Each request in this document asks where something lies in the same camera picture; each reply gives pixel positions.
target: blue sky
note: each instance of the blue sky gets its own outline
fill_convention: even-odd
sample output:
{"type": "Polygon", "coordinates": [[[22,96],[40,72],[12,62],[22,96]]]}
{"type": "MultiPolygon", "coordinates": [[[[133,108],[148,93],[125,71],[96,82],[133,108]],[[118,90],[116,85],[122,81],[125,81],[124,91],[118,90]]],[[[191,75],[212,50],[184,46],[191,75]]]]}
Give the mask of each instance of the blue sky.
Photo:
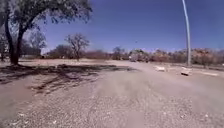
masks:
{"type": "MultiPolygon", "coordinates": [[[[71,24],[41,25],[47,38],[44,52],[68,34],[82,33],[89,49],[174,51],[186,47],[182,0],[91,0],[92,19],[71,24]]],[[[224,48],[224,0],[186,0],[193,48],[224,48]]]]}

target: tree trunk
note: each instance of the tree trunk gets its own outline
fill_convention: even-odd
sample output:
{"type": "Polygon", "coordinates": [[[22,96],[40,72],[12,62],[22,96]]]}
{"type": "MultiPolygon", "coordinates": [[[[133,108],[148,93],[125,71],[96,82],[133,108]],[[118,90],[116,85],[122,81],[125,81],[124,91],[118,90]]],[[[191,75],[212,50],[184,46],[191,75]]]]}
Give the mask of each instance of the tree trunk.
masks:
{"type": "Polygon", "coordinates": [[[9,57],[10,57],[10,63],[12,65],[18,65],[18,58],[15,57],[15,51],[14,51],[14,46],[13,46],[13,40],[12,36],[9,31],[9,5],[8,1],[5,1],[5,34],[6,38],[8,40],[8,46],[9,46],[9,57]]]}
{"type": "Polygon", "coordinates": [[[2,51],[2,52],[1,52],[1,61],[2,61],[2,62],[4,62],[4,58],[5,58],[5,56],[4,56],[4,51],[2,51]]]}

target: dirt road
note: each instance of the dirt road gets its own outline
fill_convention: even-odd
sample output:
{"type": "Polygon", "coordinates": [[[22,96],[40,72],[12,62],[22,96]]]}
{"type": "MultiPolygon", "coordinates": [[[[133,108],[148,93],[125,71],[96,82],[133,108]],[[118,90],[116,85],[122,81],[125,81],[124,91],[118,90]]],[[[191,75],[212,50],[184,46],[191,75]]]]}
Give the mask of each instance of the dirt road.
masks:
{"type": "MultiPolygon", "coordinates": [[[[69,71],[65,68],[67,72],[41,69],[36,73],[29,69],[31,75],[26,72],[23,77],[10,77],[11,81],[2,79],[0,127],[224,127],[221,77],[202,74],[186,77],[179,75],[178,70],[157,72],[154,65],[145,63],[97,64],[107,66],[78,67],[88,72],[81,74],[83,81],[73,77],[77,71],[81,72],[77,67],[70,67],[75,70],[69,71]],[[35,86],[45,83],[41,86],[42,93],[27,88],[34,83],[35,86]]],[[[1,72],[3,78],[7,78],[6,71],[1,72]]]]}

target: light pole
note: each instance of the light pole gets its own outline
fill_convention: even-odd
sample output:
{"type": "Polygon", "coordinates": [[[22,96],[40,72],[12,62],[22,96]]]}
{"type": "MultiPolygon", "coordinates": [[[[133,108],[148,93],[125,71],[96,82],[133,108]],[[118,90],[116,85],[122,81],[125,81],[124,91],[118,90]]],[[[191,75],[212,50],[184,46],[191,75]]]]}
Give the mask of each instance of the light pole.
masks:
{"type": "Polygon", "coordinates": [[[183,6],[184,6],[184,15],[186,18],[186,32],[187,32],[187,66],[191,66],[191,35],[190,35],[190,23],[189,23],[189,18],[187,14],[187,6],[185,3],[185,0],[183,1],[183,6]]]}

